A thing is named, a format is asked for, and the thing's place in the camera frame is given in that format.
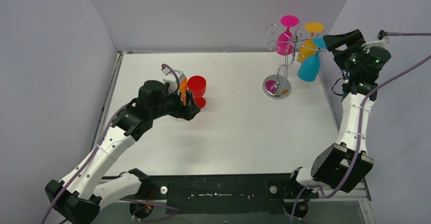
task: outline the gray backdrop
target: gray backdrop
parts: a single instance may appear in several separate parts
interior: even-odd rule
[[[331,33],[358,28],[367,41],[375,40],[380,29],[431,33],[430,19],[429,0],[348,0]],[[388,46],[392,59],[377,82],[427,57],[430,47],[431,37],[392,37]],[[429,223],[430,73],[431,61],[378,92],[367,136],[368,154],[375,165],[366,179],[379,224]],[[328,53],[322,59],[322,76],[340,122],[340,98],[330,89],[341,72]]]
[[[91,148],[115,59],[90,0],[0,0],[0,223],[40,223],[45,185]]]
[[[330,30],[346,0],[91,0],[118,50],[267,50],[287,14]]]

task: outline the metal glass holder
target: metal glass holder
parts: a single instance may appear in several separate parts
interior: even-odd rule
[[[299,27],[300,27],[300,23],[297,24],[297,28],[295,30],[295,32],[293,33],[293,36],[288,35],[285,31],[283,31],[278,25],[276,24],[271,24],[269,26],[266,27],[266,32],[273,35],[275,34],[275,28],[277,28],[282,34],[284,34],[287,38],[288,41],[285,42],[280,42],[277,40],[272,40],[268,42],[268,48],[272,51],[272,52],[278,52],[280,50],[279,45],[283,44],[283,43],[287,43],[286,46],[286,55],[285,55],[285,63],[281,64],[279,66],[279,68],[277,69],[277,74],[274,75],[270,75],[268,77],[265,78],[265,80],[263,81],[262,84],[262,89],[263,92],[269,96],[272,99],[276,99],[276,100],[281,100],[286,98],[291,90],[292,90],[292,86],[288,80],[288,71],[289,71],[289,67],[291,65],[293,65],[293,63],[295,61],[298,61],[299,57],[303,57],[304,59],[306,57],[304,57],[302,54],[296,55],[296,50],[299,47],[305,47],[307,49],[310,50],[316,50],[318,51],[319,49],[313,48],[313,47],[306,47],[303,45],[303,42],[306,40],[310,40],[313,39],[315,37],[318,37],[319,35],[307,38],[307,39],[302,39],[302,33],[301,31],[299,31]],[[290,55],[288,50],[292,49],[292,58],[289,60],[288,56]],[[280,70],[282,68],[285,68],[285,75],[282,76],[280,75]]]

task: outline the robotic arm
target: robotic arm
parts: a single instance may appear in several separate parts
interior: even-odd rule
[[[321,183],[335,189],[343,179],[356,149],[357,137],[360,138],[359,156],[354,162],[352,172],[340,190],[350,192],[371,170],[374,160],[367,156],[366,128],[368,117],[374,101],[375,92],[365,101],[362,121],[362,132],[358,133],[361,102],[375,87],[380,70],[391,55],[384,47],[388,39],[365,43],[359,30],[343,35],[325,35],[323,37],[328,51],[331,51],[335,63],[343,72],[347,73],[343,84],[343,118],[338,138],[334,144],[323,151],[314,161],[311,169],[298,168],[292,175],[291,184],[302,186],[316,186]],[[346,45],[345,50],[336,50]]]
[[[181,101],[181,94],[177,91],[182,72],[175,71],[174,75],[164,70],[164,73],[165,84],[156,80],[146,81],[139,89],[138,97],[115,115],[104,141],[76,179],[72,179],[73,176],[92,153],[60,181],[51,180],[46,185],[45,192],[52,202],[65,183],[73,180],[54,205],[54,209],[71,223],[91,223],[105,206],[125,196],[147,193],[149,177],[138,169],[98,184],[118,157],[152,128],[155,119],[170,115],[192,120],[200,112],[190,91],[186,91],[186,101]]]

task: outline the white table surface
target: white table surface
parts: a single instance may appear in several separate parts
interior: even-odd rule
[[[161,64],[207,81],[206,106],[192,120],[165,116],[106,175],[138,168],[148,175],[287,173],[310,167],[337,137],[322,83],[289,70],[291,94],[267,97],[263,80],[284,63],[276,53],[126,54],[108,118],[138,96],[146,80],[163,79]]]

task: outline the black wire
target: black wire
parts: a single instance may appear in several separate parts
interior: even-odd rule
[[[336,94],[336,95],[338,95],[338,96],[343,96],[341,93],[337,93],[337,92],[335,92],[334,91],[334,87],[336,86],[336,84],[340,81],[340,80],[342,80],[343,78],[338,78],[337,79],[337,81],[335,82],[335,84],[332,86],[332,88],[331,88],[331,90],[332,90],[332,92],[334,93],[334,94]]]

